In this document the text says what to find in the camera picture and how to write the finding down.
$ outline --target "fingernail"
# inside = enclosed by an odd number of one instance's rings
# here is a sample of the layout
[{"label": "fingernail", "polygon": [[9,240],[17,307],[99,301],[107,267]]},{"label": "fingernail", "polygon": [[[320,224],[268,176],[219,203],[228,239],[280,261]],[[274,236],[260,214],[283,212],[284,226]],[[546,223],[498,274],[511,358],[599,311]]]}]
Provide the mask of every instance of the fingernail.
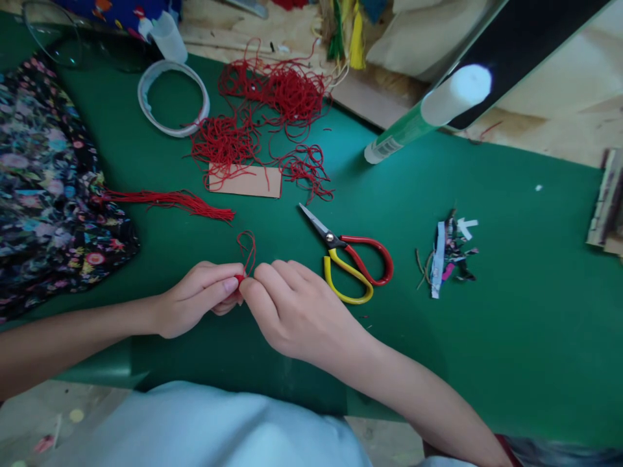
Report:
[{"label": "fingernail", "polygon": [[238,279],[227,278],[223,281],[223,287],[227,293],[231,293],[238,288]]}]

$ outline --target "scissors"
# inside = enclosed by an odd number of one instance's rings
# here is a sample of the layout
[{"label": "scissors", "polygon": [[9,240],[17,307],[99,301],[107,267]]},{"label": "scissors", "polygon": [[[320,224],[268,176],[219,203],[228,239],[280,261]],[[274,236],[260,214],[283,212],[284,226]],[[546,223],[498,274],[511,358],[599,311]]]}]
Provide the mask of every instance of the scissors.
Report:
[{"label": "scissors", "polygon": [[[331,287],[333,292],[337,294],[342,302],[351,305],[364,304],[372,298],[372,295],[374,293],[374,289],[372,287],[373,285],[381,287],[382,285],[387,284],[391,280],[391,277],[394,275],[394,262],[392,261],[391,256],[387,251],[387,248],[385,248],[381,243],[366,237],[351,237],[349,235],[340,235],[340,237],[337,238],[337,236],[327,227],[325,227],[324,224],[309,211],[309,209],[307,209],[301,203],[299,203],[299,207],[303,210],[307,218],[310,220],[311,224],[314,226],[314,228],[318,231],[318,233],[324,240],[326,247],[329,249],[329,256],[324,257],[324,278],[327,284],[329,284],[329,287]],[[378,252],[381,253],[383,261],[385,262],[385,274],[383,275],[383,277],[379,280],[375,280],[368,272],[368,269],[363,264],[363,261],[361,260],[355,249],[347,242],[367,243],[368,245],[375,247]],[[355,261],[355,264],[357,264],[357,268],[359,268],[359,270],[342,261],[337,256],[337,248],[344,248],[344,250],[346,250],[346,252]],[[361,298],[351,298],[341,294],[336,290],[336,287],[333,285],[333,281],[331,280],[331,260],[337,263],[337,265],[340,266],[347,273],[355,276],[357,279],[359,279],[360,282],[365,285],[365,295],[363,295]]]}]

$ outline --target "light blue shirt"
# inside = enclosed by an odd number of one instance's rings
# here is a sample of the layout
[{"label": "light blue shirt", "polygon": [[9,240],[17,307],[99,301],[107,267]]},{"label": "light blue shirt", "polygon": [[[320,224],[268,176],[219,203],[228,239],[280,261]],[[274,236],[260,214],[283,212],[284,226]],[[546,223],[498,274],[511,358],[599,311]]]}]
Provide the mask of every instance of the light blue shirt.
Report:
[{"label": "light blue shirt", "polygon": [[[181,381],[133,392],[89,436],[60,451],[46,466],[372,466],[344,420]],[[425,463],[471,465],[440,457]]]}]

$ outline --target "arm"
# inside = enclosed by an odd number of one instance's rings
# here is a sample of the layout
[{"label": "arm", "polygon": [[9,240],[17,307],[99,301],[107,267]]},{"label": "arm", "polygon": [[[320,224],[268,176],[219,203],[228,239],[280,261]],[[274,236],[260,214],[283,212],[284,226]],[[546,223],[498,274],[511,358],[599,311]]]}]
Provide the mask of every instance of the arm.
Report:
[{"label": "arm", "polygon": [[0,401],[13,397],[116,342],[140,334],[177,337],[210,309],[223,315],[241,302],[242,264],[203,261],[168,292],[74,311],[0,333]]},{"label": "arm", "polygon": [[257,267],[241,292],[269,344],[401,414],[425,441],[481,467],[510,466],[472,407],[442,379],[367,333],[318,275],[290,261]]}]

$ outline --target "white glue stick cap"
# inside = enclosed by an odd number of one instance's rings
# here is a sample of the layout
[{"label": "white glue stick cap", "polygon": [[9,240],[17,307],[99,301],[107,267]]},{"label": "white glue stick cap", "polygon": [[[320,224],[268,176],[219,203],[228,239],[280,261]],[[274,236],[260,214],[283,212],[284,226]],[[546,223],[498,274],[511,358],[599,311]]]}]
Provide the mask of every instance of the white glue stick cap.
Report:
[{"label": "white glue stick cap", "polygon": [[173,16],[163,11],[158,21],[154,21],[151,36],[165,60],[179,64],[186,63],[188,51]]},{"label": "white glue stick cap", "polygon": [[480,104],[491,92],[491,74],[480,65],[457,70],[422,102],[422,117],[429,125],[443,126]]}]

